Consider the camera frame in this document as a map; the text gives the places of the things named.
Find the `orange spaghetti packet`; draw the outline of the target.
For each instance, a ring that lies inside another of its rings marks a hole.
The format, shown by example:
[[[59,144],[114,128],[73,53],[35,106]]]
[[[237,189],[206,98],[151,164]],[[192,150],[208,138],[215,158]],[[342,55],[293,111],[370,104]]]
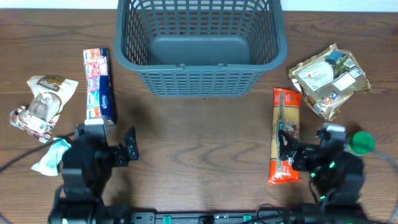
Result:
[[[278,131],[283,130],[299,138],[301,95],[293,90],[274,88],[272,138],[269,169],[269,185],[299,181],[300,172],[293,170],[293,159],[281,158]]]

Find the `green lid jar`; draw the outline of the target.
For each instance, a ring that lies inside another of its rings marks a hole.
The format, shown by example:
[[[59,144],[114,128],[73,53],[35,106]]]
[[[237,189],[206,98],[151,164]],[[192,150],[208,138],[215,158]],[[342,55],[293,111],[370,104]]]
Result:
[[[373,135],[366,131],[358,131],[349,137],[345,150],[355,156],[363,156],[373,152],[375,148],[375,140]]]

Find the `gold foil food pouch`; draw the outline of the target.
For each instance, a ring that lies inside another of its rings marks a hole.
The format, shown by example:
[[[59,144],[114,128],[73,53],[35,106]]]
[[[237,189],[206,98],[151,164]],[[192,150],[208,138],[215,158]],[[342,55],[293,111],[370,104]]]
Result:
[[[306,104],[326,121],[333,121],[351,96],[371,90],[354,55],[336,44],[299,62],[288,76]]]

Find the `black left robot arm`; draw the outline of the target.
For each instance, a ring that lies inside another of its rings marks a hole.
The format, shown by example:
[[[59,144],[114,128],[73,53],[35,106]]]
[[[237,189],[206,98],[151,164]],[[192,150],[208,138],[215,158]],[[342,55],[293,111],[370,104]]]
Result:
[[[129,209],[106,206],[102,194],[112,169],[138,158],[135,127],[124,135],[124,144],[110,146],[105,125],[79,124],[71,148],[62,156],[63,185],[55,193],[48,222],[130,223]]]

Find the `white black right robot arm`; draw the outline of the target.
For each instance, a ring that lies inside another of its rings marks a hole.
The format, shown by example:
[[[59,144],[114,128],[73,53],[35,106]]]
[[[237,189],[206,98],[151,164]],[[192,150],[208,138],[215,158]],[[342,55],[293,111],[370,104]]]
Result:
[[[366,216],[358,203],[365,181],[363,161],[345,151],[344,129],[321,128],[317,134],[320,143],[315,145],[278,131],[281,158],[293,159],[293,170],[310,174],[310,183],[319,193],[318,211],[327,216],[327,221],[364,221]]]

